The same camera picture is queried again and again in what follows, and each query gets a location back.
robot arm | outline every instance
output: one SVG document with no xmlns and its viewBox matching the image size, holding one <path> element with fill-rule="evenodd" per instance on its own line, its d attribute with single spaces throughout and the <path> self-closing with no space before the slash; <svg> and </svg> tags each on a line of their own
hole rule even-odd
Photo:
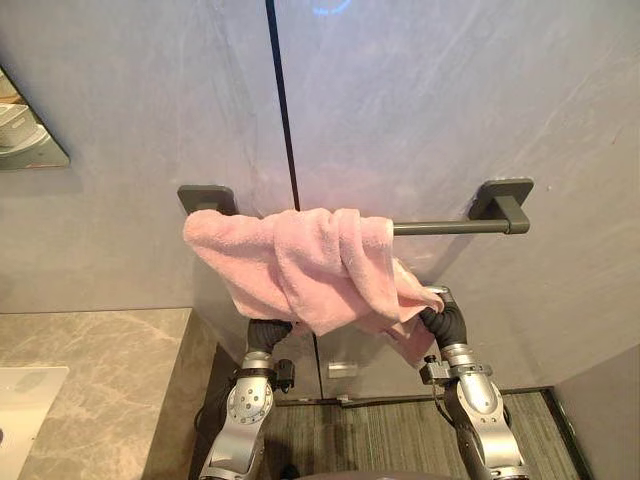
<svg viewBox="0 0 640 480">
<path fill-rule="evenodd" d="M 248 351 L 236 372 L 236 385 L 227 397 L 227 416 L 216 437 L 200 480 L 253 480 L 264 451 L 263 426 L 274 404 L 273 392 L 293 386 L 293 365 L 274 366 L 275 345 L 291 331 L 279 320 L 251 320 Z"/>
<path fill-rule="evenodd" d="M 441 361 L 427 357 L 420 370 L 425 384 L 444 387 L 444 402 L 456 429 L 458 449 L 474 480 L 528 479 L 522 455 L 505 419 L 502 395 L 489 380 L 491 367 L 477 362 L 467 345 L 462 313 L 451 292 L 440 287 L 445 302 L 442 313 L 420 313 L 434 334 Z"/>
</svg>

countertop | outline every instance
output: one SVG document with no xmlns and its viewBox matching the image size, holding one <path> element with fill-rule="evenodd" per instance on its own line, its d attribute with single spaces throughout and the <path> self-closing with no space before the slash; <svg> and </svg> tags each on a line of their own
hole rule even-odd
<svg viewBox="0 0 640 480">
<path fill-rule="evenodd" d="M 67 366 L 20 479 L 185 478 L 215 341 L 189 308 L 0 315 L 0 366 Z"/>
</svg>

wall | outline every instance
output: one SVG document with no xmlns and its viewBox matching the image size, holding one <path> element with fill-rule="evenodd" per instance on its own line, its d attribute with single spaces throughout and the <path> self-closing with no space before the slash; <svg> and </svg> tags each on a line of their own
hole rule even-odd
<svg viewBox="0 0 640 480">
<path fill-rule="evenodd" d="M 485 180 L 532 177 L 529 234 L 404 237 L 395 253 L 452 288 L 501 386 L 552 385 L 640 341 L 637 1 L 277 11 L 302 208 L 458 218 Z M 426 393 L 356 331 L 319 349 L 361 367 L 325 378 L 329 396 Z"/>
<path fill-rule="evenodd" d="M 484 180 L 532 176 L 528 235 L 401 238 L 396 254 L 453 289 L 501 386 L 636 345 L 637 2 L 337 4 L 276 2 L 302 207 L 451 218 Z M 0 175 L 0 311 L 195 305 L 237 356 L 244 323 L 183 245 L 175 191 L 292 206 L 264 3 L 8 0 L 0 61 L 72 160 Z M 310 339 L 288 342 L 310 382 L 296 394 L 317 395 Z M 425 393 L 375 339 L 319 348 L 362 367 L 325 378 L 327 396 Z"/>
<path fill-rule="evenodd" d="M 195 305 L 239 356 L 245 322 L 184 245 L 176 190 L 293 206 L 264 3 L 4 1 L 0 62 L 71 157 L 0 174 L 0 312 Z"/>
<path fill-rule="evenodd" d="M 560 383 L 556 392 L 596 478 L 640 478 L 640 346 Z"/>
</svg>

white sink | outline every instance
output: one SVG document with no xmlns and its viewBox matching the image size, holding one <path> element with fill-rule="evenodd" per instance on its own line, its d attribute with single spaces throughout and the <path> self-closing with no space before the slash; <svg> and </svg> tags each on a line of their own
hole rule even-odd
<svg viewBox="0 0 640 480">
<path fill-rule="evenodd" d="M 0 368 L 0 480 L 16 480 L 67 367 Z"/>
</svg>

towel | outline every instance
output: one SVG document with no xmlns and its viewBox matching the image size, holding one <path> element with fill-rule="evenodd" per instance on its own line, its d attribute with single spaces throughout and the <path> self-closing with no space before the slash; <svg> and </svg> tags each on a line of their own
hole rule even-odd
<svg viewBox="0 0 640 480">
<path fill-rule="evenodd" d="M 200 210 L 184 239 L 224 280 L 238 311 L 323 335 L 349 323 L 384 335 L 412 365 L 433 343 L 419 318 L 442 300 L 392 255 L 393 223 L 354 209 L 263 219 Z"/>
</svg>

